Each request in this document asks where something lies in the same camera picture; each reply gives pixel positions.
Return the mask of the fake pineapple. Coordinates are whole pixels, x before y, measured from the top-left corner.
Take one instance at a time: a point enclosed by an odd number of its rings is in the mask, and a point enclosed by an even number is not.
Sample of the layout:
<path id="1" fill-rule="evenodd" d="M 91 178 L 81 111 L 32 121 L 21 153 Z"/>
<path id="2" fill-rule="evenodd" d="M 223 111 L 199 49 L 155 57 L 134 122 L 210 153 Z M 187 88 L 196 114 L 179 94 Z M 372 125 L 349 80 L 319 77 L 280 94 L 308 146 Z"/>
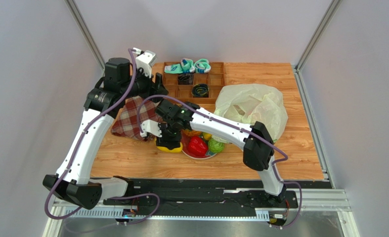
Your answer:
<path id="1" fill-rule="evenodd" d="M 184 129 L 182 131 L 186 136 L 188 137 L 193 137 L 193 136 L 200 136 L 202 135 L 201 131 L 195 131 L 195 130 L 190 130 L 190 129 Z"/>

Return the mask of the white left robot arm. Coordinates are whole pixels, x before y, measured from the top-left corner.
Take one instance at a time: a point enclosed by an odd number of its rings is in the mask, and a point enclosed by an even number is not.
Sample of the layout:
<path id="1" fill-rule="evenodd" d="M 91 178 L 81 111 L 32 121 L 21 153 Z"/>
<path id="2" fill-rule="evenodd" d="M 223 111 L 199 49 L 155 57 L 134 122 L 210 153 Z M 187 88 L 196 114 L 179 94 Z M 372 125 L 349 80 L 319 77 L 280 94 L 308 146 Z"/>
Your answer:
<path id="1" fill-rule="evenodd" d="M 51 195 L 90 210 L 101 200 L 126 194 L 128 179 L 91 179 L 90 172 L 101 142 L 126 99 L 168 93 L 162 75 L 152 74 L 155 60 L 155 56 L 143 53 L 132 60 L 111 58 L 106 62 L 105 75 L 86 97 L 80 131 L 72 147 L 56 173 L 43 179 Z"/>

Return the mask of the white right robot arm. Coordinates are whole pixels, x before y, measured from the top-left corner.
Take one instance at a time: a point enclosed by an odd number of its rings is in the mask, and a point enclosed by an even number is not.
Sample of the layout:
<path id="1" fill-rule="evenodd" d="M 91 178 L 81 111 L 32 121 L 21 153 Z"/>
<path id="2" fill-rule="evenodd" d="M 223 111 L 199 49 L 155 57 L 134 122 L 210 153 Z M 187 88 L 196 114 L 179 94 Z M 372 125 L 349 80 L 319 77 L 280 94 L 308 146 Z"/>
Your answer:
<path id="1" fill-rule="evenodd" d="M 169 136 L 183 129 L 206 132 L 228 141 L 243 152 L 243 163 L 258 172 L 264 191 L 279 196 L 285 191 L 279 172 L 274 166 L 277 148 L 265 125 L 234 122 L 217 116 L 197 104 L 174 104 L 163 99 L 155 113 L 165 122 L 164 130 Z"/>

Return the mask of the red fake bell pepper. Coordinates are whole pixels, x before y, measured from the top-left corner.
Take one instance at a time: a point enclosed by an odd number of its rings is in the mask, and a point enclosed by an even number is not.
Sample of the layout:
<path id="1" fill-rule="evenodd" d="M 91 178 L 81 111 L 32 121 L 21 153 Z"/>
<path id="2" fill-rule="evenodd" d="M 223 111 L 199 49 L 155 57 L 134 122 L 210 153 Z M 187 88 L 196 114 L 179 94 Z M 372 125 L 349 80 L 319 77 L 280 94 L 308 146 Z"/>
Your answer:
<path id="1" fill-rule="evenodd" d="M 192 155 L 203 157 L 206 155 L 209 148 L 200 137 L 193 136 L 187 145 L 187 150 Z"/>

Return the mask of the yellow fake mango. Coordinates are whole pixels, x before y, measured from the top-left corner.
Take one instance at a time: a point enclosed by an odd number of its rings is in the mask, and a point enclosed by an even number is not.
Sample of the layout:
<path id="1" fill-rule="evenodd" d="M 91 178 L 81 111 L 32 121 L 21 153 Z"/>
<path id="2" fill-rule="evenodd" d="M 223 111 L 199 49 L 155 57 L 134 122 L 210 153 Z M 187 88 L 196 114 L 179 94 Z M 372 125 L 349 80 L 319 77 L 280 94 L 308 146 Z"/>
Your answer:
<path id="1" fill-rule="evenodd" d="M 204 140 L 210 141 L 211 138 L 212 138 L 212 135 L 209 134 L 209 133 L 206 133 L 206 132 L 202 132 L 202 137 L 203 137 Z"/>

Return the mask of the translucent white plastic bag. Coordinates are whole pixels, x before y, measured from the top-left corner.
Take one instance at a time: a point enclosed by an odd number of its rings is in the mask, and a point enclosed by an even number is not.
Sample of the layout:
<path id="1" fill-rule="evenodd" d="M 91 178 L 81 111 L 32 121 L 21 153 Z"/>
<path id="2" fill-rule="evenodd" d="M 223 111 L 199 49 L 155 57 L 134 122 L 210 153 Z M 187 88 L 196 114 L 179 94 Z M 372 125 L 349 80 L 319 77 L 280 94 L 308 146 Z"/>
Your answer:
<path id="1" fill-rule="evenodd" d="M 274 142 L 282 136 L 288 120 L 282 92 L 256 83 L 224 86 L 216 100 L 214 114 L 250 125 L 259 121 Z"/>

